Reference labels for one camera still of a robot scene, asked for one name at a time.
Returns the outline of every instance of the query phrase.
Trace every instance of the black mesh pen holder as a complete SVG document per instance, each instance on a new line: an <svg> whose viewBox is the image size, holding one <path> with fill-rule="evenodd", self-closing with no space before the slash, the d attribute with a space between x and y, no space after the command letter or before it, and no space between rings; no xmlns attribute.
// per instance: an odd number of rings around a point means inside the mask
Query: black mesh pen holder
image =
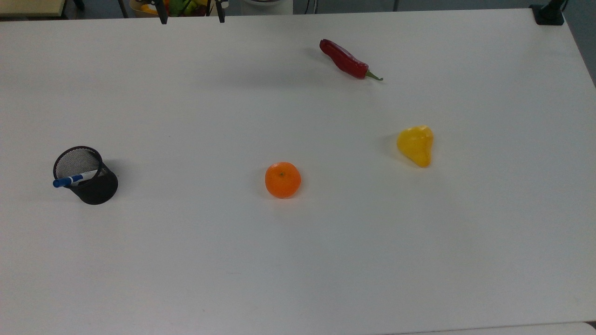
<svg viewBox="0 0 596 335"><path fill-rule="evenodd" d="M118 189L118 178L101 160L100 153L89 147L74 147L63 152L54 163L54 178L66 178L97 170L86 181L64 186L83 202L102 204L112 198Z"/></svg>

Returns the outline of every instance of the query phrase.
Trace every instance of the tangerine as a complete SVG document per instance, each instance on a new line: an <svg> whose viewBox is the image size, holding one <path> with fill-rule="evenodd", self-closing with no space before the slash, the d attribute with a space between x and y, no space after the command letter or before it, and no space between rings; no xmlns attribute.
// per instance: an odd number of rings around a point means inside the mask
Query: tangerine
<svg viewBox="0 0 596 335"><path fill-rule="evenodd" d="M291 197L296 193L301 182L300 172L292 163L278 162L267 168L265 172L265 187L274 197Z"/></svg>

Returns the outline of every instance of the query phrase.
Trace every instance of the fruit basket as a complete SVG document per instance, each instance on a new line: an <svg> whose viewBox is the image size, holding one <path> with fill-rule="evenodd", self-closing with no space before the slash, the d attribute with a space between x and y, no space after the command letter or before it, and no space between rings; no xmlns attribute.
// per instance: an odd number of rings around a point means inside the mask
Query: fruit basket
<svg viewBox="0 0 596 335"><path fill-rule="evenodd" d="M169 17L206 16L215 6L215 1L209 0L163 0L163 3ZM159 17L149 0L130 0L129 5L135 17Z"/></svg>

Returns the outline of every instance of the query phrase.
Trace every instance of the blue marker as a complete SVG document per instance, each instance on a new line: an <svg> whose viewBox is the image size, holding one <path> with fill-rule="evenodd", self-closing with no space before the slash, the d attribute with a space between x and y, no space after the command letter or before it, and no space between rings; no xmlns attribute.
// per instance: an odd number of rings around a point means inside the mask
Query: blue marker
<svg viewBox="0 0 596 335"><path fill-rule="evenodd" d="M53 184L54 184L55 188L58 188L58 187L70 185L74 182L79 183L79 182L86 181L86 180L93 178L93 176L95 176L96 173L97 173L97 170L83 172L80 175L74 175L74 176L70 176L70 177L56 179L56 180L54 180Z"/></svg>

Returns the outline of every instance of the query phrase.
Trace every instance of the white table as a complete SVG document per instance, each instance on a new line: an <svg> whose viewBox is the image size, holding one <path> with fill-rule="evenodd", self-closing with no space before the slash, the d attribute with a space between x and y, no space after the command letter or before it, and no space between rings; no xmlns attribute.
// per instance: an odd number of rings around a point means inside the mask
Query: white table
<svg viewBox="0 0 596 335"><path fill-rule="evenodd" d="M321 38L385 81L340 72ZM530 10L3 22L0 45L2 333L596 320L596 89L566 24ZM428 169L395 148L423 123ZM51 186L75 145L119 176L107 203ZM303 175L289 200L262 182L282 160Z"/></svg>

